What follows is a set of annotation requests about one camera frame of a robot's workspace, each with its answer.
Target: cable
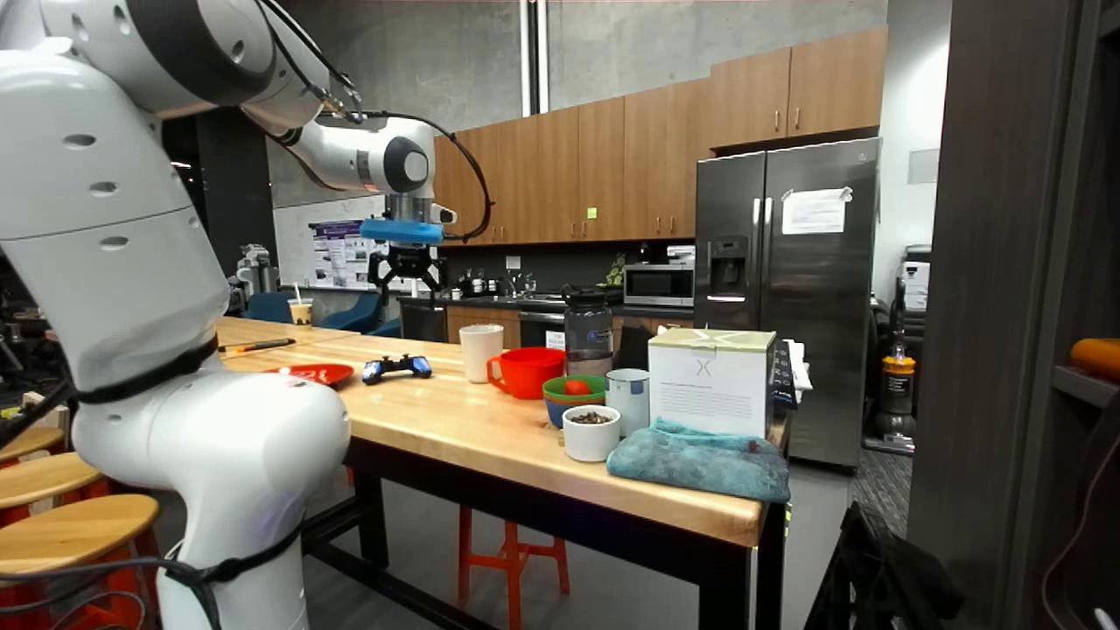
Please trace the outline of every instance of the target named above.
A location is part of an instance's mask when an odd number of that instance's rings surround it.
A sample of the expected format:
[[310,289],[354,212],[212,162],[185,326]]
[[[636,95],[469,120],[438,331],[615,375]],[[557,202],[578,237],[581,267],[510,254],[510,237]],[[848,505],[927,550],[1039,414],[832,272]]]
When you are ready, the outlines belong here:
[[148,627],[148,601],[136,596],[136,590],[92,590],[86,598],[78,598],[64,617],[58,621],[52,621],[57,630],[66,630],[69,621],[78,621],[78,611],[92,601],[100,601],[100,598],[125,598],[136,606],[136,627]]
[[486,174],[482,174],[477,155],[469,155],[469,146],[463,146],[456,134],[448,134],[448,128],[438,124],[435,120],[410,114],[410,110],[389,110],[389,107],[382,107],[382,110],[363,110],[363,120],[414,120],[414,123],[423,123],[423,124],[438,128],[440,135],[448,135],[450,146],[465,158],[469,170],[477,174],[477,183],[479,183],[479,188],[482,188],[482,218],[479,218],[479,222],[477,222],[473,229],[465,229],[465,235],[448,235],[448,240],[469,240],[469,237],[477,237],[477,235],[482,235],[482,229],[489,228],[493,197],[489,197]]
[[1120,394],[1108,400],[1105,414],[1094,419],[1094,431],[1088,432],[1088,445],[1084,445],[1088,463],[1082,472],[1084,486],[1079,488],[1079,521],[1074,521],[1074,533],[1061,543],[1061,550],[1045,562],[1043,579],[1039,579],[1043,611],[1058,630],[1074,627],[1074,621],[1067,621],[1067,601],[1058,596],[1064,587],[1061,583],[1064,565],[1074,555],[1074,550],[1091,521],[1091,507],[1098,499],[1094,488],[1098,488],[1101,475],[1108,472],[1114,458],[1120,456],[1120,417],[1117,414],[1120,414]]
[[[277,18],[308,45],[308,51],[328,71],[328,76],[346,88],[346,96],[351,96],[354,106],[359,106],[359,95],[357,95],[354,79],[351,79],[346,74],[339,74],[339,71],[321,57],[321,47],[316,45],[316,37],[310,37],[283,5],[277,5],[277,0],[256,0],[256,5],[261,9],[261,18],[265,18],[265,15],[277,15]],[[265,29],[270,29],[270,33],[274,33],[274,45],[277,45],[280,57],[288,58],[288,67],[301,76],[301,83],[305,83],[316,96],[328,101],[336,110],[351,114],[351,123],[389,120],[389,114],[391,114],[391,120],[417,120],[417,123],[438,128],[440,135],[448,135],[448,138],[456,142],[456,151],[465,158],[469,170],[477,174],[477,183],[479,183],[479,188],[482,188],[482,218],[479,218],[479,222],[477,222],[473,229],[465,229],[465,235],[448,235],[448,240],[469,240],[469,237],[477,237],[477,235],[482,235],[482,229],[489,228],[493,199],[489,199],[486,174],[482,174],[479,162],[459,142],[456,134],[448,134],[444,124],[438,124],[435,120],[423,120],[423,114],[406,114],[406,110],[354,110],[354,107],[346,107],[343,101],[328,96],[318,83],[308,79],[308,74],[293,64],[289,47],[280,40],[280,33],[277,33],[277,29],[274,29],[270,18],[265,18]]]
[[[359,95],[357,95],[354,79],[351,79],[346,74],[339,74],[339,71],[321,57],[321,47],[316,45],[316,37],[310,37],[283,5],[277,5],[277,0],[256,0],[256,5],[261,9],[261,18],[265,18],[265,15],[277,15],[277,18],[308,45],[308,51],[325,67],[325,74],[346,88],[346,96],[351,96],[354,106],[359,106]],[[310,83],[308,74],[293,64],[289,47],[283,45],[283,37],[277,33],[277,29],[274,29],[270,18],[265,18],[265,29],[270,29],[270,33],[274,33],[274,45],[277,45],[280,57],[288,58],[288,67],[305,79],[305,88],[308,88],[316,96],[333,101],[333,96],[328,96],[318,83]]]
[[[86,575],[109,575],[109,571],[121,571],[121,565],[170,565],[170,561],[161,561],[161,555],[130,555],[130,561],[104,561],[104,562],[79,562],[79,565],[57,565],[57,571],[43,571],[43,575],[0,575],[0,579],[7,583],[24,583],[24,579],[52,579],[52,577],[86,577]],[[30,611],[30,607],[45,607],[52,601],[66,601],[74,598],[84,583],[74,583],[66,590],[57,590],[57,596],[45,596],[45,598],[36,598],[36,601],[20,601],[20,606],[0,606],[0,619],[2,617],[20,617],[20,611]]]

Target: red bowl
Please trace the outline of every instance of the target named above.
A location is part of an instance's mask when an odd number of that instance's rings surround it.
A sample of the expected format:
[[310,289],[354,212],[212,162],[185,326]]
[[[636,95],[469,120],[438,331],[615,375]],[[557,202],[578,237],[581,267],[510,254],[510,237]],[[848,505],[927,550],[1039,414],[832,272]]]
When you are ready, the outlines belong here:
[[563,375],[568,354],[553,346],[520,346],[486,363],[489,382],[519,400],[540,400],[542,384]]
[[354,376],[351,363],[288,363],[280,369],[305,376],[305,382],[328,384],[328,389],[339,389]]

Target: wooden tabletop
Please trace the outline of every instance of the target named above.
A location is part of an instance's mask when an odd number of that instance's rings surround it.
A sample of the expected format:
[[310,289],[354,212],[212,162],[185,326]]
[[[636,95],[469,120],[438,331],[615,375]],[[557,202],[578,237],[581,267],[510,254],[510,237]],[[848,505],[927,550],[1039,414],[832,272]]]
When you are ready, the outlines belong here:
[[[240,340],[252,321],[224,318]],[[559,432],[547,419],[542,400],[510,400],[493,384],[469,384],[456,342],[391,340],[391,335],[301,335],[289,346],[224,356],[232,369],[270,369],[283,363],[351,363],[423,354],[435,376],[389,375],[382,384],[351,382],[339,389],[357,440],[389,445],[435,463],[450,463],[510,482],[553,488],[585,505],[652,519],[736,544],[756,544],[766,507],[756,499],[675,488],[610,475],[605,464],[585,464],[563,456]]]
[[261,340],[293,340],[293,342],[316,342],[316,340],[354,340],[351,327],[316,327],[316,326],[289,326],[289,321],[260,321],[260,318],[221,318],[218,346],[245,346]]

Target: wall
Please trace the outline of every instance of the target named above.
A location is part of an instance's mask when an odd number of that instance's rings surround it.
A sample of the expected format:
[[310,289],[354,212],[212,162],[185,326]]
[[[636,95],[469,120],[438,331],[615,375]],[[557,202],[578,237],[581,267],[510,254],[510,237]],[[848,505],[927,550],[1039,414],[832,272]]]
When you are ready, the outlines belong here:
[[[448,128],[520,114],[519,0],[283,0],[368,107]],[[884,0],[550,0],[553,107],[703,76],[710,64],[881,29]],[[333,199],[274,151],[277,205]]]
[[891,0],[871,289],[897,296],[907,243],[930,243],[952,0]]

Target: cup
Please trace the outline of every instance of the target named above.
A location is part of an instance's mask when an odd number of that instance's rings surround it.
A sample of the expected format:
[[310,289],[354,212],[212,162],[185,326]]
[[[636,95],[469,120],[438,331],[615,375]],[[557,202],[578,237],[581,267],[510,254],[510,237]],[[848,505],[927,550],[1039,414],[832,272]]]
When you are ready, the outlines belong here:
[[288,302],[288,311],[289,311],[293,326],[310,326],[310,307],[316,307],[316,296],[289,296]]
[[622,432],[652,426],[652,375],[640,367],[619,367],[605,375],[605,404],[619,409]]
[[605,463],[619,445],[622,419],[611,404],[568,404],[563,409],[563,451],[575,463]]
[[463,369],[465,382],[489,382],[486,363],[504,348],[504,326],[482,321],[482,326],[463,326]]

